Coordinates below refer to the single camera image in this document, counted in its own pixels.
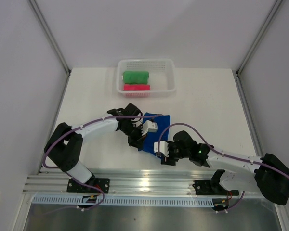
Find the blue towel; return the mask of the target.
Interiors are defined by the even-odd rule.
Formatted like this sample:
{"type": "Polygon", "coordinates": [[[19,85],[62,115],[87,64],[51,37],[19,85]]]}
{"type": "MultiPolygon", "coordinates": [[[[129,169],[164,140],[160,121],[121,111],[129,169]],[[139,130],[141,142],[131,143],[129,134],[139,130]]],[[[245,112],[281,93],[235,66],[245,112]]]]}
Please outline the blue towel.
{"type": "Polygon", "coordinates": [[[147,120],[153,119],[154,122],[157,123],[158,129],[156,132],[149,132],[147,137],[143,141],[143,148],[141,151],[149,153],[156,157],[156,153],[154,152],[154,143],[158,142],[163,130],[170,125],[171,116],[163,115],[155,118],[143,118],[142,122],[146,122],[147,120]]]}

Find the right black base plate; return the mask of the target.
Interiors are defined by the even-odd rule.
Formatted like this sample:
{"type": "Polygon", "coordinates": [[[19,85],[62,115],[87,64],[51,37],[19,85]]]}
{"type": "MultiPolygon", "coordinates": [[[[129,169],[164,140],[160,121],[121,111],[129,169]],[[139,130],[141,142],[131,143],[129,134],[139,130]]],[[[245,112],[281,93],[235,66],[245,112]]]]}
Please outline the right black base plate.
{"type": "Polygon", "coordinates": [[[210,180],[195,180],[192,184],[196,195],[202,196],[239,196],[238,190],[227,191],[220,185],[212,186],[210,180]]]}

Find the aluminium frame post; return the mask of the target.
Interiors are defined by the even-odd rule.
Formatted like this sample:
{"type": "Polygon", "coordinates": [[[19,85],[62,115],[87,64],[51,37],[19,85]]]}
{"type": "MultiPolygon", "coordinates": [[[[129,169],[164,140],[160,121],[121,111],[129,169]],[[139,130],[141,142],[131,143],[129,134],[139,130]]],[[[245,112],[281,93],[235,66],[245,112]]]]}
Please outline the aluminium frame post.
{"type": "Polygon", "coordinates": [[[266,33],[268,32],[270,26],[274,22],[275,18],[277,17],[279,11],[281,10],[285,0],[275,0],[273,6],[270,8],[267,16],[265,17],[264,21],[262,22],[256,36],[254,37],[250,47],[248,48],[244,58],[242,59],[239,67],[236,70],[236,76],[240,77],[243,73],[244,69],[250,62],[251,58],[257,51],[259,45],[261,44],[262,40],[264,39],[266,33]]]}
{"type": "Polygon", "coordinates": [[[57,57],[60,65],[62,66],[64,72],[69,76],[71,73],[71,69],[69,68],[66,59],[63,56],[63,53],[52,33],[51,28],[49,27],[49,24],[47,23],[47,20],[41,10],[41,8],[38,5],[38,2],[36,0],[27,0],[34,16],[36,17],[37,22],[39,23],[50,47],[52,48],[55,56],[57,57]]]}

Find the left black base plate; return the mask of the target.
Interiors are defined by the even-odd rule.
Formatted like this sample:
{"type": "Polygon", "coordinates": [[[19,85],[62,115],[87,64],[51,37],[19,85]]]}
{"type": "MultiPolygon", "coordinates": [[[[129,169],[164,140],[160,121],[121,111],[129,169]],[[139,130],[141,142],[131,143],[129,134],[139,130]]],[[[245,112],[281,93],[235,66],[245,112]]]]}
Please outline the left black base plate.
{"type": "MultiPolygon", "coordinates": [[[[88,182],[88,185],[91,185],[95,188],[102,190],[105,194],[108,194],[110,188],[110,179],[108,178],[96,178],[94,182],[88,182]]],[[[67,184],[66,191],[68,193],[100,193],[98,190],[93,188],[88,188],[86,186],[78,184],[75,180],[70,179],[67,184]]]]}

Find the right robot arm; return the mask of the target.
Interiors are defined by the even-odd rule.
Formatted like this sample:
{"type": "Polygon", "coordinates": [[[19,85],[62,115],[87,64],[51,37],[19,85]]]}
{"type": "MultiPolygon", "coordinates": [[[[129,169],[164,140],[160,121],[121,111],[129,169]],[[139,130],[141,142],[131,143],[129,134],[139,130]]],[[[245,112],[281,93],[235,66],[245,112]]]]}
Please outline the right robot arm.
{"type": "Polygon", "coordinates": [[[257,157],[226,152],[206,141],[196,142],[184,130],[172,141],[155,142],[154,151],[163,165],[175,166],[180,159],[188,159],[196,166],[214,170],[210,180],[194,181],[197,195],[237,196],[246,191],[259,193],[277,205],[287,204],[289,168],[273,154],[257,157]]]}

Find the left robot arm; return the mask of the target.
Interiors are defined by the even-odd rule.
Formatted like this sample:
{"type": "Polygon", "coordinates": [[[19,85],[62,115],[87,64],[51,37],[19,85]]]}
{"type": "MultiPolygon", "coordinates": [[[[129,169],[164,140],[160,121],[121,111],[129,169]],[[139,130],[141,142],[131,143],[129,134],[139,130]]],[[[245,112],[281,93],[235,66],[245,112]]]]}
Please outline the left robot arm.
{"type": "Polygon", "coordinates": [[[142,116],[141,110],[130,103],[125,108],[111,109],[103,118],[78,127],[60,123],[47,142],[44,153],[62,172],[72,177],[83,192],[91,192],[95,187],[95,175],[79,160],[84,141],[121,131],[127,136],[128,145],[140,151],[146,133],[143,126],[136,125],[136,122],[142,116]]]}

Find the pink towel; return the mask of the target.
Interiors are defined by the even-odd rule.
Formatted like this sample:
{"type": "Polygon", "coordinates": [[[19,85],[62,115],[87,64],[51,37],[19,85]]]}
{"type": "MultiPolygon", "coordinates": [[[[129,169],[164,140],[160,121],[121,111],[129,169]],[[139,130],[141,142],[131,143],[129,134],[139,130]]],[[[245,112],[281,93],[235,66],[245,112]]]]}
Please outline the pink towel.
{"type": "Polygon", "coordinates": [[[124,91],[150,91],[151,87],[148,84],[124,84],[124,91]]]}

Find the right aluminium frame post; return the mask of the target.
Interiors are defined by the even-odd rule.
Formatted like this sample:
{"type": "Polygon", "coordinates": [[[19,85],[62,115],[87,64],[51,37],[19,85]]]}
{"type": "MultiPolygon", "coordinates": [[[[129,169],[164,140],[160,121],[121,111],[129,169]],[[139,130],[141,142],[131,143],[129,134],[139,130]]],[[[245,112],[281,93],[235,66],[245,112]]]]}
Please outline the right aluminium frame post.
{"type": "Polygon", "coordinates": [[[250,47],[248,48],[244,58],[242,59],[239,67],[236,70],[236,76],[240,77],[243,73],[244,69],[250,62],[251,58],[257,51],[259,45],[261,44],[262,40],[264,39],[266,33],[268,32],[270,26],[274,22],[275,18],[277,17],[279,11],[281,10],[285,0],[275,0],[273,6],[270,8],[267,16],[265,17],[264,21],[262,22],[256,36],[254,37],[250,47]]]}

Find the aluminium mounting rail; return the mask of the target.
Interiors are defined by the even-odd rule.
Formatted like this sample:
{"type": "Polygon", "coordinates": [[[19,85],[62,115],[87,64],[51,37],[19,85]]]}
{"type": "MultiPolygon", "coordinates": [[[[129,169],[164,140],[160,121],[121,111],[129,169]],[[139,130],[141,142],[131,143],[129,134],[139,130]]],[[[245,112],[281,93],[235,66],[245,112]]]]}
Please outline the aluminium mounting rail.
{"type": "MultiPolygon", "coordinates": [[[[189,197],[195,195],[195,180],[209,180],[214,171],[93,169],[98,178],[109,178],[108,196],[189,197]]],[[[29,175],[23,194],[67,194],[69,177],[58,169],[29,175]]]]}

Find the green towel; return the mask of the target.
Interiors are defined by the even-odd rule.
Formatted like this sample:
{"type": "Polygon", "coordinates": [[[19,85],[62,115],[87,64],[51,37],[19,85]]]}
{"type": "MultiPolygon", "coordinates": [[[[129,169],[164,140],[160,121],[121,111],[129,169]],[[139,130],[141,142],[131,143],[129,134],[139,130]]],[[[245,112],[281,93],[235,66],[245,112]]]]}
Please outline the green towel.
{"type": "Polygon", "coordinates": [[[149,72],[147,71],[125,71],[123,73],[123,82],[125,84],[147,84],[149,72]]]}

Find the left aluminium frame post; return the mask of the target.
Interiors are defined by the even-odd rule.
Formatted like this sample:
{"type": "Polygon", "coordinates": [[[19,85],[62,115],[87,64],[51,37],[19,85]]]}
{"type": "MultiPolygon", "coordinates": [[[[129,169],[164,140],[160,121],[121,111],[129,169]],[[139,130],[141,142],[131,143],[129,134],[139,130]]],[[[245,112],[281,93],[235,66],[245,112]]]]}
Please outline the left aluminium frame post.
{"type": "Polygon", "coordinates": [[[55,56],[57,57],[60,65],[62,66],[64,72],[69,76],[71,73],[71,69],[69,68],[66,59],[63,56],[63,53],[52,33],[51,28],[49,27],[49,24],[47,23],[47,20],[41,10],[41,8],[38,5],[38,2],[36,0],[27,0],[34,16],[36,17],[37,22],[39,23],[50,47],[52,48],[55,56]]]}

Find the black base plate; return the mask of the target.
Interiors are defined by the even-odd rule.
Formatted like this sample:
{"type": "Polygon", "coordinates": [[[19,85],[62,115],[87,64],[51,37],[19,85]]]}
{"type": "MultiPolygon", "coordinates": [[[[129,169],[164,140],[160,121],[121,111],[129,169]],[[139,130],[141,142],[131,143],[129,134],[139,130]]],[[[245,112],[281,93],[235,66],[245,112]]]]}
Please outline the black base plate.
{"type": "MultiPolygon", "coordinates": [[[[110,188],[110,179],[108,178],[96,178],[94,182],[88,182],[88,185],[91,185],[95,188],[102,190],[105,194],[108,194],[110,188]]],[[[67,184],[66,191],[68,193],[100,193],[98,190],[93,188],[88,188],[86,186],[78,184],[75,180],[70,179],[67,184]]]]}
{"type": "Polygon", "coordinates": [[[202,196],[239,196],[238,190],[227,191],[220,185],[212,186],[210,180],[195,180],[192,184],[196,195],[202,196]]]}

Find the white plastic basket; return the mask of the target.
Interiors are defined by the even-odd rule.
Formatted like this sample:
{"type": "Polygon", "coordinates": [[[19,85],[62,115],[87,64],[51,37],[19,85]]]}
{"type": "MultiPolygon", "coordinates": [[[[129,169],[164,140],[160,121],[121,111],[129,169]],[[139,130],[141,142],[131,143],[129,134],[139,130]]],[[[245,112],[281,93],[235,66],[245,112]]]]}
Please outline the white plastic basket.
{"type": "Polygon", "coordinates": [[[168,58],[121,60],[116,90],[127,98],[170,96],[176,92],[174,70],[174,63],[168,58]]]}

